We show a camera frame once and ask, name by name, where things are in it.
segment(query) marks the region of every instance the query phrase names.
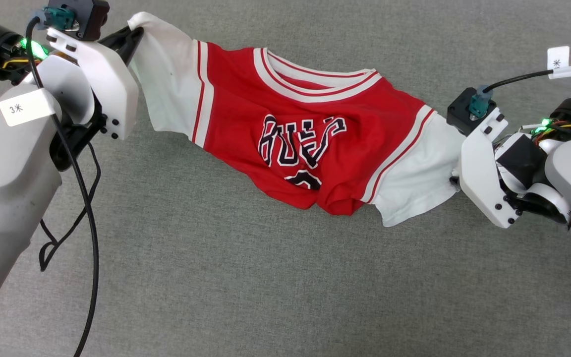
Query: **gray fabric surface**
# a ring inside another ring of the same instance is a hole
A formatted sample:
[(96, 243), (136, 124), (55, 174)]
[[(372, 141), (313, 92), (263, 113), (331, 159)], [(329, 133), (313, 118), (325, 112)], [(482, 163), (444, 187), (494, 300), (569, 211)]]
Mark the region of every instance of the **gray fabric surface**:
[[(44, 0), (0, 0), (21, 32)], [(225, 48), (270, 47), (323, 70), (376, 68), (443, 112), (467, 86), (545, 67), (571, 45), (571, 0), (114, 0), (105, 33), (146, 10)], [(0, 83), (0, 94), (8, 84)], [(571, 97), (571, 79), (496, 92), (514, 131)], [(386, 229), (301, 211), (186, 137), (94, 140), (101, 271), (86, 356), (571, 356), (571, 241), (526, 215), (498, 229), (463, 195)], [(89, 154), (81, 158), (93, 177)], [(46, 215), (82, 207), (73, 174)], [(0, 357), (70, 356), (91, 289), (84, 222), (45, 273), (37, 232), (0, 292)]]

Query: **white stripe trim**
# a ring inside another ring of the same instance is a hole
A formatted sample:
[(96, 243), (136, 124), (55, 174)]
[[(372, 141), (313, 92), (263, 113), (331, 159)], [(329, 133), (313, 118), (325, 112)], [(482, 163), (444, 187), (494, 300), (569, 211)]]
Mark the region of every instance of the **white stripe trim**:
[[(394, 162), (394, 160), (396, 160), (402, 154), (402, 152), (405, 151), (406, 148), (408, 148), (408, 146), (411, 144), (411, 142), (413, 142), (415, 137), (420, 132), (420, 127), (422, 126), (422, 121), (424, 120), (424, 118), (426, 118), (426, 116), (430, 112), (431, 112), (431, 108), (429, 106), (423, 106), (417, 112), (417, 115), (415, 116), (415, 121), (413, 122), (413, 127), (411, 128), (411, 130), (406, 135), (406, 138), (402, 141), (402, 143), (399, 145), (399, 147), (397, 147), (392, 152), (392, 154), (390, 156), (388, 156), (380, 164), (380, 166), (378, 166), (378, 169), (376, 169), (376, 171), (374, 171), (374, 174), (369, 179), (369, 182), (367, 183), (367, 187), (365, 188), (365, 193), (363, 194), (363, 197), (360, 199), (360, 201), (363, 201), (365, 203), (369, 203), (370, 201), (373, 201), (373, 199), (376, 197), (376, 193), (377, 193), (377, 192), (373, 192), (374, 186), (376, 185), (376, 181), (378, 181), (378, 187), (376, 187), (376, 191), (378, 191), (380, 189), (381, 182), (385, 178), (385, 175), (387, 174), (387, 172), (389, 172), (390, 169), (394, 168), (394, 165), (391, 165), (386, 170), (385, 170), (385, 167), (387, 167), (387, 165), (389, 165), (390, 163)], [(425, 127), (426, 127), (426, 125), (428, 125), (429, 120), (431, 120), (431, 119), (428, 119), (427, 122), (424, 124)]]
[[(274, 77), (277, 79), (277, 83), (281, 84), (281, 86), (286, 86), (288, 88), (291, 88), (291, 89), (297, 90), (297, 91), (301, 91), (303, 93), (310, 93), (310, 94), (334, 93), (335, 91), (341, 90), (340, 87), (354, 85), (354, 84), (362, 81), (363, 79), (365, 79), (367, 77), (367, 75), (371, 74), (371, 73), (369, 73), (369, 74), (361, 75), (359, 77), (351, 77), (351, 78), (318, 77), (318, 76), (311, 75), (311, 74), (304, 73), (304, 72), (296, 72), (294, 69), (287, 67), (287, 66), (285, 66), (281, 63), (278, 63), (278, 62), (270, 62), (268, 55), (267, 54), (264, 54), (264, 55), (265, 55), (264, 58), (266, 59), (266, 64), (268, 66), (268, 71), (270, 73), (272, 73), (272, 75), (274, 75)], [(287, 77), (290, 77), (292, 79), (299, 79), (301, 81), (317, 83), (317, 84), (320, 84), (322, 86), (328, 86), (329, 88), (313, 90), (310, 88), (303, 88), (303, 87), (295, 86), (294, 84), (284, 80), (281, 77), (281, 75), (275, 70), (275, 68), (280, 68), (279, 72), (283, 73), (284, 75), (286, 75)]]
[(204, 95), (202, 96), (202, 107), (200, 118), (197, 124), (197, 132), (195, 133), (195, 144), (204, 147), (206, 135), (208, 134), (208, 125), (211, 121), (211, 109), (213, 108), (213, 95), (215, 89), (208, 79), (208, 43), (200, 42), (200, 76), (204, 82)]
[[(292, 91), (292, 89), (290, 89), (290, 88), (284, 87), (282, 84), (275, 81), (270, 76), (270, 73), (268, 72), (268, 70), (266, 70), (265, 66), (263, 66), (263, 61), (261, 59), (261, 52), (262, 51), (263, 51), (263, 48), (255, 48), (254, 49), (254, 67), (257, 71), (257, 74), (261, 78), (261, 80), (268, 87), (270, 87), (270, 89), (276, 91), (277, 93), (283, 95), (284, 97), (288, 97), (290, 99), (297, 100), (297, 101), (303, 102), (303, 103), (323, 103), (323, 102), (333, 102), (336, 100), (347, 99), (349, 97), (353, 97), (356, 94), (361, 93), (362, 91), (369, 89), (371, 86), (376, 84), (376, 82), (378, 82), (380, 79), (383, 78), (382, 75), (377, 73), (374, 76), (372, 76), (370, 79), (368, 79), (367, 81), (358, 85), (357, 87), (351, 88), (350, 90), (343, 91), (343, 92), (340, 92), (337, 94), (320, 95), (320, 96), (302, 95), (300, 93), (296, 93), (295, 91)], [(331, 89), (331, 91), (339, 91), (339, 90), (341, 90), (341, 89), (340, 88)]]
[(371, 74), (373, 72), (376, 72), (376, 70), (374, 70), (374, 69), (363, 69), (363, 70), (357, 70), (355, 72), (326, 72), (324, 70), (315, 70), (312, 68), (307, 68), (307, 67), (303, 67), (301, 65), (297, 65), (296, 63), (292, 63), (291, 61), (288, 61), (281, 56), (277, 56), (274, 54), (274, 52), (268, 50), (268, 48), (266, 48), (265, 50), (267, 52), (267, 55), (270, 55), (271, 57), (274, 57), (276, 59), (280, 59), (281, 61), (284, 61), (285, 63), (287, 63), (288, 65), (291, 65), (292, 67), (296, 67), (300, 70), (307, 70), (308, 72), (314, 72), (314, 73), (318, 73), (318, 74), (331, 75), (331, 76), (343, 77), (343, 78), (348, 76), (347, 78), (354, 79), (356, 77), (350, 77), (350, 76), (351, 75), (358, 75), (358, 74)]

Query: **jersey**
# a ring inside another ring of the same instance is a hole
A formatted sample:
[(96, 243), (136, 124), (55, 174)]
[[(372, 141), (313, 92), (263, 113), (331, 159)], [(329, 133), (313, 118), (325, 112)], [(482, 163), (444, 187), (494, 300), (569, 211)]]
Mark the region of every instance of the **jersey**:
[[(456, 191), (448, 178), (460, 135), (378, 71), (326, 72), (267, 48), (224, 50), (147, 13), (129, 26), (145, 29), (131, 65), (154, 129), (184, 133), (268, 196), (335, 215), (373, 203), (388, 211), (383, 223), (393, 225)], [(427, 128), (444, 135), (425, 135)], [(449, 147), (438, 147), (436, 136)], [(405, 168), (394, 170), (403, 161)], [(432, 192), (436, 186), (445, 192)]]

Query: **jersey collar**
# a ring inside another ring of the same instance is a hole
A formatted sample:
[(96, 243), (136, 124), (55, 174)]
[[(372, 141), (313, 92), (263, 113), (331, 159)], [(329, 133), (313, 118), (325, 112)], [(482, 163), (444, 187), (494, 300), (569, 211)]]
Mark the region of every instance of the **jersey collar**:
[[(267, 48), (255, 48), (253, 56), (254, 67), (261, 80), (277, 93), (299, 102), (320, 103), (347, 99), (362, 93), (382, 78), (374, 69), (341, 73), (301, 67), (273, 54)], [(303, 88), (288, 82), (283, 76), (325, 88)]]

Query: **white sleeve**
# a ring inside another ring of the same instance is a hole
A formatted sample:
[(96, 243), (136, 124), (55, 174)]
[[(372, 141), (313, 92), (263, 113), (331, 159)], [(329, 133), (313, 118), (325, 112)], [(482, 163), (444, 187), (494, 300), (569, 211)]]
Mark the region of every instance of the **white sleeve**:
[(128, 23), (132, 30), (145, 30), (131, 67), (147, 100), (151, 124), (156, 131), (192, 138), (202, 90), (197, 41), (149, 13), (137, 13)]
[(457, 166), (464, 136), (433, 113), (414, 147), (381, 179), (372, 204), (391, 227), (427, 212), (458, 189), (449, 181)]

